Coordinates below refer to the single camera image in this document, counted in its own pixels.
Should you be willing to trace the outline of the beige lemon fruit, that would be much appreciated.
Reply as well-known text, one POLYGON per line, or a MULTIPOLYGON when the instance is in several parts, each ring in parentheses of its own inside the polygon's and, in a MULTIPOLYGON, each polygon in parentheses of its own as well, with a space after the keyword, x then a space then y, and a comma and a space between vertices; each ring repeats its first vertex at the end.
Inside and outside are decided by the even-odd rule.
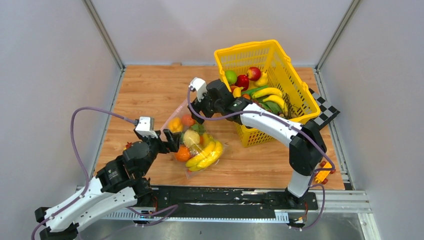
POLYGON ((198 132, 188 129, 183 135, 183 144, 190 148, 194 145, 199 145, 201 142, 200 135, 198 132))

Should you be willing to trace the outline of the orange fruit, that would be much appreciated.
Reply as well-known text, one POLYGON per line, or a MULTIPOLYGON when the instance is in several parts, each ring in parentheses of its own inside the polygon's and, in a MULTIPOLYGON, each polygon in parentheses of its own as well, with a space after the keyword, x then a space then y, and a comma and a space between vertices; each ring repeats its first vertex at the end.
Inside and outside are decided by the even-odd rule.
POLYGON ((179 150, 174 154, 174 157, 179 162, 187 162, 191 159, 190 149, 185 145, 180 145, 179 150))

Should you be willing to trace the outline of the small orange pumpkin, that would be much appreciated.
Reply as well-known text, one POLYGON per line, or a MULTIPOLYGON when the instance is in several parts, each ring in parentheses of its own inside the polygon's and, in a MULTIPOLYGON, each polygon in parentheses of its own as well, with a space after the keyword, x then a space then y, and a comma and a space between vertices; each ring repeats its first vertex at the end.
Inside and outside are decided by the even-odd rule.
POLYGON ((186 127, 191 127, 195 125, 197 122, 192 118, 190 114, 184 114, 181 117, 181 123, 186 127))

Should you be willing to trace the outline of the clear zip top bag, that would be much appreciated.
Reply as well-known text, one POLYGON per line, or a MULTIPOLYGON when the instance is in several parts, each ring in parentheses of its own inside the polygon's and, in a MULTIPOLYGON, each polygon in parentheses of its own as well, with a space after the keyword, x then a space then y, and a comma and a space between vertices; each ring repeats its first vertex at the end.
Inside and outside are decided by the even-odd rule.
POLYGON ((188 179, 218 164, 227 148, 203 124, 192 118, 187 100, 171 113, 161 129, 180 133, 179 150, 174 154, 174 159, 188 179))

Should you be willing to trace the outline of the yellow banana bunch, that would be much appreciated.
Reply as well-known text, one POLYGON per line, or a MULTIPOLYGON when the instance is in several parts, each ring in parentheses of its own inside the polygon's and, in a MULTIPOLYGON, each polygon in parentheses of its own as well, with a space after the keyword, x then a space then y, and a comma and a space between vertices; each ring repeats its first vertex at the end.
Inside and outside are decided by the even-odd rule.
POLYGON ((216 164, 225 151, 225 145, 209 133, 203 133, 199 140, 199 144, 189 148, 192 157, 185 163, 185 167, 190 172, 203 171, 216 164))

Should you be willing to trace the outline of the yellow plastic basket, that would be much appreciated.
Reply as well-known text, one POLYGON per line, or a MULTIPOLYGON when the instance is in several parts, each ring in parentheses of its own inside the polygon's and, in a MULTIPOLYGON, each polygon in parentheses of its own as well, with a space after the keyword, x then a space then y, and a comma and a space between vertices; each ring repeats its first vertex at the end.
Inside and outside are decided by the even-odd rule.
POLYGON ((237 75, 246 74, 248 68, 258 67, 267 74, 267 85, 278 88, 287 94, 293 106, 294 122, 305 124, 318 117, 320 107, 309 91, 308 85, 301 80, 290 57, 274 39, 251 41, 217 49, 214 58, 218 67, 220 80, 230 88, 225 71, 232 70, 237 75))

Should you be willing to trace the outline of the yellow bell pepper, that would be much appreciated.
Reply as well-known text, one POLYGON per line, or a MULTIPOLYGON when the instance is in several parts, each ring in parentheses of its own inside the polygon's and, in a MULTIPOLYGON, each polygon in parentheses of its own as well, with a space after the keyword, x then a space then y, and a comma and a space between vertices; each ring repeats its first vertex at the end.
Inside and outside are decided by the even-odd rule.
POLYGON ((167 125, 168 129, 172 133, 182 132, 184 130, 184 125, 182 123, 182 119, 180 117, 172 118, 167 125))

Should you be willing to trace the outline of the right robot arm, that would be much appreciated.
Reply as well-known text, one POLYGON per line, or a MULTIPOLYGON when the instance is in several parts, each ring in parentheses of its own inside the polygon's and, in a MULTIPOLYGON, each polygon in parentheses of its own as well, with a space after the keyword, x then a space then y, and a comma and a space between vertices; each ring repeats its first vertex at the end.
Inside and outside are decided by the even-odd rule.
POLYGON ((298 209, 306 201, 319 162, 326 156, 326 146, 319 126, 312 120, 295 122, 269 112, 244 97, 234 97, 219 79, 206 83, 195 77, 188 85, 195 93, 188 102, 192 117, 199 123, 227 120, 265 133, 289 149, 289 164, 293 170, 285 195, 286 204, 298 209))

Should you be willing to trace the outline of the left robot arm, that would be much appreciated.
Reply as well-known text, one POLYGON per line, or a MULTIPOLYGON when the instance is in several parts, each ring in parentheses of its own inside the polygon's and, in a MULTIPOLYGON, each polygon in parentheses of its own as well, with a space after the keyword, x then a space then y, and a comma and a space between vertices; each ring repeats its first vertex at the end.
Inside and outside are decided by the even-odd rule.
POLYGON ((98 219, 127 207, 149 206, 154 197, 146 174, 159 154, 178 152, 182 132, 155 131, 157 136, 139 134, 122 154, 108 162, 84 188, 54 207, 35 210, 36 221, 45 226, 42 240, 73 240, 98 219))

